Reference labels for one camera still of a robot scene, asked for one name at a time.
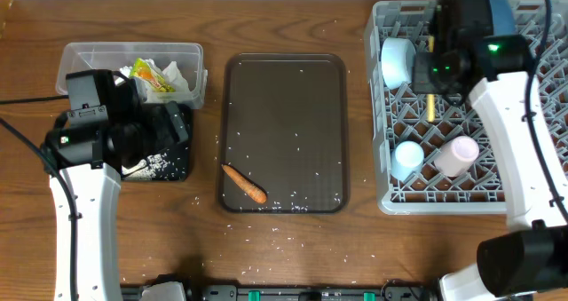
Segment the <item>dark blue plate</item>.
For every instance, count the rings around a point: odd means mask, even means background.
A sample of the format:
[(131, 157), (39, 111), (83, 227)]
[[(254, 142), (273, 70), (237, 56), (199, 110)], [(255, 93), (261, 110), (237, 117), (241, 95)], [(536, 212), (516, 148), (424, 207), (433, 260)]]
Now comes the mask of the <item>dark blue plate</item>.
[(495, 36), (515, 35), (516, 23), (509, 0), (487, 0)]

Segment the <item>white tissue paper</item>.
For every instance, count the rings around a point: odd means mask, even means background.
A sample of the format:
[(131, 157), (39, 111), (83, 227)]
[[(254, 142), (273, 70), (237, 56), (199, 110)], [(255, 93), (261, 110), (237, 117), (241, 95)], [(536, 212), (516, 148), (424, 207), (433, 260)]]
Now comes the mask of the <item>white tissue paper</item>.
[(168, 101), (176, 102), (187, 102), (193, 96), (193, 93), (189, 89), (189, 83), (182, 76), (181, 71), (178, 68), (176, 61), (171, 61), (169, 65), (160, 69), (166, 81), (175, 88), (175, 92), (153, 92), (151, 87), (145, 81), (138, 79), (136, 77), (130, 77), (130, 71), (132, 66), (125, 66), (119, 69), (122, 75), (125, 75), (129, 79), (134, 79), (137, 85), (138, 95), (142, 101), (148, 104), (161, 104)]

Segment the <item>green yellow snack wrapper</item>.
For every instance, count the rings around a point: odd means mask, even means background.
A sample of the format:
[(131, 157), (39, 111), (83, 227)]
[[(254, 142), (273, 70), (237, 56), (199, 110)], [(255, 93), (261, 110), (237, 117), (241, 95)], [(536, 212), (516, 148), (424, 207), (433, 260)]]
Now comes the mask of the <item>green yellow snack wrapper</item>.
[(136, 77), (148, 83), (153, 92), (175, 92), (175, 88), (170, 85), (161, 70), (155, 66), (150, 59), (137, 58), (131, 71), (130, 77)]

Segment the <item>yellow plastic spoon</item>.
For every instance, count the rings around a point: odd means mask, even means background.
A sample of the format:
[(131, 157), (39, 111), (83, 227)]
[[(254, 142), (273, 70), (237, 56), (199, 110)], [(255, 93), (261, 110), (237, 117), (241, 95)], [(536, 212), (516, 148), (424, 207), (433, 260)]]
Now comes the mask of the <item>yellow plastic spoon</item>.
[[(433, 36), (429, 36), (429, 40), (428, 40), (429, 52), (434, 51), (434, 44), (435, 44), (435, 38)], [(427, 121), (429, 123), (433, 123), (435, 118), (436, 118), (435, 95), (434, 94), (428, 94), (427, 95), (426, 106), (427, 106)]]

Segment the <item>light blue rice bowl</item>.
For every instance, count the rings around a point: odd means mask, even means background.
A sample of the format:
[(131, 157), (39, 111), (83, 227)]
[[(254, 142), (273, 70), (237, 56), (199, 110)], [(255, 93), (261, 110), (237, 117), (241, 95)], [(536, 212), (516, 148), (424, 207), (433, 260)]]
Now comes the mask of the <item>light blue rice bowl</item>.
[(408, 39), (389, 37), (381, 49), (383, 82), (389, 90), (412, 82), (416, 49)]

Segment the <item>pink white cup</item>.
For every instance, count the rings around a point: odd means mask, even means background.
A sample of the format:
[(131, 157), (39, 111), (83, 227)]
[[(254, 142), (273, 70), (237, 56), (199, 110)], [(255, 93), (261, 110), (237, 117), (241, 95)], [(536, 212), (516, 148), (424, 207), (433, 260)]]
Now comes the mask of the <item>pink white cup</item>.
[(477, 142), (468, 136), (459, 136), (445, 143), (434, 160), (436, 169), (450, 177), (465, 173), (479, 155)]

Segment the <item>orange carrot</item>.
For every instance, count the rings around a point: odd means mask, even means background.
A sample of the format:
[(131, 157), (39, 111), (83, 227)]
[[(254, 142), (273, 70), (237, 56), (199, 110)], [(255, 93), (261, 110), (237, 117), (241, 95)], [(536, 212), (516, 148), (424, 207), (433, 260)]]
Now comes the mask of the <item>orange carrot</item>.
[(249, 196), (254, 202), (259, 204), (266, 203), (267, 195), (261, 188), (246, 179), (232, 166), (222, 164), (221, 167), (225, 174), (235, 183), (235, 185), (240, 188), (247, 196)]

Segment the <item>light blue cup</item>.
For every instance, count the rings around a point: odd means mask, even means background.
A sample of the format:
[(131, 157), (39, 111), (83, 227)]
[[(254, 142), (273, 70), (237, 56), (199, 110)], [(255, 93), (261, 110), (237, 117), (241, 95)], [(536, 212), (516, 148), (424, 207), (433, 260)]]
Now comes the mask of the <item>light blue cup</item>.
[(413, 141), (404, 141), (391, 154), (391, 175), (399, 181), (405, 181), (413, 173), (422, 170), (424, 151)]

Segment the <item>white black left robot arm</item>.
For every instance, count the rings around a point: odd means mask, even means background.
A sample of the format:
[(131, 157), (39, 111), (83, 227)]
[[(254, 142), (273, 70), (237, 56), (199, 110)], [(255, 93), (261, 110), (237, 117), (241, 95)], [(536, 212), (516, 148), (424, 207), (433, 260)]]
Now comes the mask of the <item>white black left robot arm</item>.
[(121, 287), (116, 219), (122, 169), (192, 137), (191, 109), (176, 101), (146, 104), (137, 80), (92, 69), (66, 76), (70, 108), (40, 146), (8, 122), (12, 135), (43, 163), (56, 210), (56, 300), (187, 300), (191, 288), (164, 275)]

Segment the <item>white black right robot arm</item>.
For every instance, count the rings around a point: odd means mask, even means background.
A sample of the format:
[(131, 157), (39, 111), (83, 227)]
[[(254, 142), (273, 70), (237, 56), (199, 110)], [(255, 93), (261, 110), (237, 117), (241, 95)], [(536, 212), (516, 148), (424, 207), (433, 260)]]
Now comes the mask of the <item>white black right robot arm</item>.
[(509, 0), (437, 0), (413, 90), (459, 95), (481, 119), (506, 200), (508, 232), (441, 277), (429, 300), (503, 300), (567, 285), (567, 179), (540, 103), (547, 43), (517, 33)]

